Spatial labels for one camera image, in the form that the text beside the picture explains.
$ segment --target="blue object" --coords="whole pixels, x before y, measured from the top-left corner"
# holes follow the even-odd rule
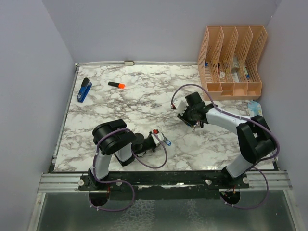
[[[82,81],[78,96],[77,96],[78,102],[82,103],[85,100],[91,87],[92,87],[92,83],[90,82],[90,80],[88,78],[84,78]]]
[[[171,146],[171,145],[172,145],[172,143],[170,142],[170,140],[168,140],[167,138],[166,138],[166,140],[165,140],[165,144],[168,145],[168,146]]]

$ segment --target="desk organizer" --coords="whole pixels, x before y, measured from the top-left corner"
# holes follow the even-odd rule
[[[207,26],[201,45],[198,69],[202,86],[214,100],[256,100],[262,82],[257,72],[267,33],[264,26]],[[233,56],[238,60],[238,82],[231,72]],[[250,76],[247,79],[244,66]],[[219,78],[219,71],[225,73]]]

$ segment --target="marble table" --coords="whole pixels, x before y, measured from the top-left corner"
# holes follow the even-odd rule
[[[84,102],[78,103],[76,97],[85,77],[93,85]],[[125,83],[126,88],[108,86],[109,81]],[[237,136],[213,125],[193,131],[177,118],[177,112],[170,108],[170,100],[174,91],[187,83],[201,84],[196,65],[81,66],[54,171],[87,171],[95,154],[93,129],[101,123],[120,118],[134,132],[147,136],[157,128],[172,142],[171,146],[167,146],[167,164],[158,170],[222,169],[239,154]],[[178,92],[176,98],[195,91],[201,93],[196,87],[186,87]],[[248,115],[247,103],[216,102],[221,108],[240,115]],[[155,153],[148,151],[141,159],[148,165],[158,166],[164,158],[164,151],[159,147]],[[258,167],[273,169],[273,163],[262,162]],[[109,170],[153,169],[138,161],[122,167],[113,156]]]

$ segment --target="wall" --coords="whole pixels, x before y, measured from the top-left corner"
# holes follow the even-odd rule
[[[206,25],[266,25],[280,0],[43,0],[76,62],[196,61]]]
[[[1,1],[0,31],[0,224],[24,231],[75,69],[41,1]]]
[[[288,169],[303,218],[308,214],[307,11],[306,0],[281,2],[267,26],[268,44],[259,66],[264,83],[260,103],[281,143],[279,164]]]

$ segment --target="robotic arm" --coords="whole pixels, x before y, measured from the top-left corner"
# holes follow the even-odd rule
[[[263,129],[251,122],[221,113],[213,104],[206,105],[198,92],[186,96],[185,99],[188,105],[183,101],[174,102],[178,118],[185,124],[193,127],[199,121],[202,128],[204,124],[213,124],[237,134],[241,153],[222,170],[229,180],[241,176],[261,158],[276,149],[275,141]],[[269,129],[262,116],[257,115],[250,119]]]

